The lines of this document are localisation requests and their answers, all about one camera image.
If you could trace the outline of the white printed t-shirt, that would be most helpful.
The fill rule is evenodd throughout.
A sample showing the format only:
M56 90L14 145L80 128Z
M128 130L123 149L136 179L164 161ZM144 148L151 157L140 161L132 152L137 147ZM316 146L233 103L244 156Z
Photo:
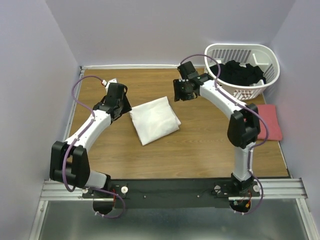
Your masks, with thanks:
M134 106L129 115L143 146L178 131L181 125L166 96Z

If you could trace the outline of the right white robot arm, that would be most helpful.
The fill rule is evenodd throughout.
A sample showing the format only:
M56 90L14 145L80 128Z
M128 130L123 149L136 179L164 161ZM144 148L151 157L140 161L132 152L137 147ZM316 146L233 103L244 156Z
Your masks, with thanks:
M252 186L253 148L261 131L258 107L237 100L217 84L209 74L199 74L188 61L177 67L179 79L173 80L174 101L203 97L214 104L229 120L227 138L234 146L234 170L230 191L241 196Z

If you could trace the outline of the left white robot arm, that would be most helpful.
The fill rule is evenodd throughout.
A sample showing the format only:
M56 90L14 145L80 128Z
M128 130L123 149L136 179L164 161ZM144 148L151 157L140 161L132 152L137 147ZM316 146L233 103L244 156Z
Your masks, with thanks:
M114 121L132 110L127 86L114 79L106 85L106 95L98 102L85 123L64 142L56 141L51 148L49 177L67 187L93 188L101 198L111 191L111 176L90 168L88 152Z

